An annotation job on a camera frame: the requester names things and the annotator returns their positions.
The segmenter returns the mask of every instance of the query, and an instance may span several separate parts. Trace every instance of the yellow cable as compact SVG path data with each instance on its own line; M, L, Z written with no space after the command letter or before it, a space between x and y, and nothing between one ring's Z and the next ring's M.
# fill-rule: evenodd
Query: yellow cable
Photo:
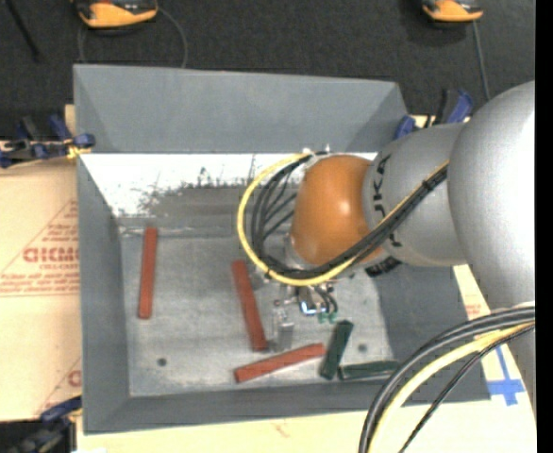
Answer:
M239 234L239 241L241 242L241 245L243 247L243 250L260 269L264 274L266 274L270 278L274 278L275 280L278 280L279 282L282 282L287 285L292 285L294 287L310 287L312 285L318 285L324 282L327 282L328 280L331 280L332 278L336 277L338 274L343 272L346 268L348 268L356 259L357 256L352 257L351 259L346 260L345 262L341 263L340 265L333 267L328 272L325 272L324 274L312 277L312 278L290 278L287 276L283 276L274 270L271 270L270 267L264 263L258 255L254 252L253 248L249 244L249 241L247 240L247 236L245 234L245 224L244 224L244 216L245 216L245 208L247 207L247 202L249 201L249 198L251 197L253 191L258 188L260 183L271 173L273 173L275 170L286 166L287 164L290 164L295 161L299 161L307 156L310 156L311 153L297 153L294 155L291 155L287 158L284 158L270 166L268 166L266 169L262 170L256 178L251 182L251 184L247 187L245 192L243 193L243 197L241 198L241 202L239 203L239 210L237 213L237 233ZM445 166L448 166L448 160L443 162L436 170L434 170L431 175L427 178L430 179L435 174L439 173L443 170ZM396 213L401 207L403 207L408 201L409 197L413 195L419 188L423 186L422 184L419 184L416 186L408 195L406 198L404 198L402 201L400 201L386 216L384 216L379 223L377 224L376 228L380 227L383 222L388 220L394 213Z
M534 325L534 322L529 322L521 326L508 327L503 330L494 330L493 332L483 334L479 338L475 339L473 342L461 345L426 365L421 371L419 371L407 383L405 383L405 385L392 398L388 406L383 411L381 419L377 423L373 439L369 446L369 451L377 452L377 445L381 440L383 436L383 431L387 423L391 420L394 411L400 408L407 401L409 396L426 380L431 378L431 376L433 376L438 371L441 371L447 365L452 364L453 362L458 361L473 352L482 351L499 339L508 337L514 332L517 332L518 330L526 327L530 327L532 325Z

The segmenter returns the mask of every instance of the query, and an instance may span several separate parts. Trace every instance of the clamp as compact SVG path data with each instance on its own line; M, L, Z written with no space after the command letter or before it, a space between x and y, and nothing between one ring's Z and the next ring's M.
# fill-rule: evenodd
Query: clamp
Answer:
M92 134L73 136L58 114L52 114L48 124L53 139L36 139L38 132L32 119L29 116L22 118L16 126L17 139L0 144L0 168L42 159L74 158L96 144Z
M82 408L81 396L57 404L40 416L43 428L23 439L18 445L7 450L7 453L49 453L62 440L65 431L73 434L73 422L69 415Z

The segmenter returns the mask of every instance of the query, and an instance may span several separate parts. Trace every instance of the gray bin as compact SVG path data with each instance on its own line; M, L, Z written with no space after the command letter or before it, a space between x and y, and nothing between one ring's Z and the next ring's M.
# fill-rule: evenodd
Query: gray bin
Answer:
M244 259L234 217L262 165L303 148L375 154L406 114L392 82L76 65L84 428L121 431L366 409L371 380L318 376L318 360L237 384L252 352L229 265ZM154 314L136 316L142 230L159 227ZM282 291L253 277L264 328ZM404 360L465 319L447 268L400 266L338 285L355 324L347 363ZM290 310L294 347L333 325ZM413 400L429 400L446 375ZM478 374L453 399L487 397Z

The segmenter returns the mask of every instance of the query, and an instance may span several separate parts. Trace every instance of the wire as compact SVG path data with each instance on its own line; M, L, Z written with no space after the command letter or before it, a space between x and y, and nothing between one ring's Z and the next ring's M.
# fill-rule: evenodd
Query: wire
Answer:
M400 385L404 382L408 383L407 374L416 371L420 362L439 351L449 350L453 344L468 340L472 341L470 344L473 344L478 335L487 334L503 328L510 331L510 327L524 327L529 323L533 323L534 319L534 307L492 312L489 315L454 326L420 347L394 374L392 374L369 407L360 436L359 452L366 453L368 451L369 445L377 433L377 426L380 423L382 424L381 418L383 413L386 411L388 405L391 404L393 398L398 395L397 391L400 391ZM467 354L472 352L470 349L471 348L468 347ZM445 364L442 364L442 362L439 362L438 365L445 367Z
M167 18L167 20L169 20L170 23L176 28L180 36L180 39L182 40L183 57L179 67L184 69L187 66L187 63L189 60L189 43L187 41L184 29L178 23L178 21L170 13L165 11L163 8L158 7L158 11L161 14L163 14ZM84 50L87 34L88 34L88 27L82 22L81 27L77 31L77 53L78 53L77 61L80 63L86 63L88 61L86 59L86 54Z
M307 162L313 156L315 155L311 153L293 155L263 170L245 190L240 202L237 218L237 231L239 233L240 242L249 259L251 259L267 277L274 278L282 283L295 287L318 285L331 280L349 266L359 263L370 255L392 235L394 230L402 224L419 202L423 200L435 186L445 180L448 167L448 160L438 166L431 175L417 185L407 197L398 203L390 213L369 232L369 234L345 250L338 257L312 268L292 268L270 255L264 256L264 233L261 217L265 215L266 210L269 208L266 204L275 191L278 183L297 166ZM244 210L253 191L258 188L266 177L274 172L276 172L276 174L268 181L267 185L262 188L260 196L254 206L251 220L251 243L249 243L245 235Z
M442 392L436 397L434 402L429 406L424 416L419 420L419 423L417 423L417 426L412 431L411 435L407 439L407 441L404 443L402 448L398 451L398 453L404 453L405 450L409 447L411 442L416 438L417 434L419 434L419 431L426 425L429 418L436 412L438 407L444 402L444 400L448 397L450 392L453 390L453 388L459 383L460 380L462 380L465 375L479 362L480 359L482 359L487 354L491 353L494 349L497 347L506 344L513 339L516 339L520 337L521 335L527 334L534 330L535 326L528 326L525 328L522 328L516 332L513 332L507 337L504 337L502 339L499 339L498 341L495 341L488 347L484 348L481 352L477 353L470 359L467 363L463 365L463 367L458 371L458 373L444 386L444 389Z
M295 279L295 278L283 276L282 274L275 272L274 270L271 270L270 267L266 263L264 263L258 257L258 255L256 255L256 252L249 244L249 241L247 240L247 237L245 235L244 215L245 215L245 208L247 206L247 202L249 201L249 198L251 197L252 192L260 185L260 183L266 177L268 177L271 173L273 173L278 168L281 168L293 162L300 161L302 159L309 158L311 156L314 156L314 155L312 153L294 154L292 156L289 156L285 159L282 159L276 162L271 166L268 166L266 169L261 171L256 176L256 178L251 182L251 184L247 187L247 189L244 191L243 197L241 198L241 202L239 204L239 209L237 212L237 233L239 234L239 241L241 242L243 250L249 257L249 259L251 259L256 264L256 266L258 266L261 269L261 271L266 274L266 276L270 278L274 278L282 283L293 285L294 287L304 287L304 286L315 285L317 283L328 281L331 278L337 276L341 271L343 271L350 263L352 263L353 259L350 259L344 262L340 266L333 267L329 272L322 274L319 277L316 277L313 279Z
M182 48L183 48L183 57L182 62L180 63L180 67L184 69L186 67L186 64L189 61L189 43L186 39L186 34L184 33L184 29L182 28L182 25L178 23L178 21L165 9L158 7L159 11L167 17L167 19L174 25L176 30L178 31L178 34L180 34L180 39L182 40Z
M499 340L508 339L513 333L526 329L527 327L529 326L516 326L504 330L492 331L479 339L475 339L469 344L460 345L452 351L444 354L425 366L421 371L419 371L419 373L411 377L411 379L392 398L381 414L371 443L372 449L377 451L377 449L375 449L376 445L379 444L379 441L383 437L383 430L391 420L394 411L400 408L407 401L409 396L411 396L411 394L419 386L426 382L427 379L453 362L463 359L473 352L479 352L485 348L488 348L488 346L495 344Z
M488 77L486 75L486 65L484 64L484 53L482 52L482 42L480 39L480 33L478 30L478 22L472 22L472 29L474 31L474 42L476 46L476 54L478 55L478 68L480 72L480 79L482 81L482 90L484 91L484 97L487 101L491 100L491 91L488 85Z

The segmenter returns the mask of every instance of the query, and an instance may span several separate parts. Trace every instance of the cardboard sheet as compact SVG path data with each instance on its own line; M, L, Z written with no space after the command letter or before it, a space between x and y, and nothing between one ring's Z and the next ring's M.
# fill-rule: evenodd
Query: cardboard sheet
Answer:
M0 169L0 422L81 392L75 162Z

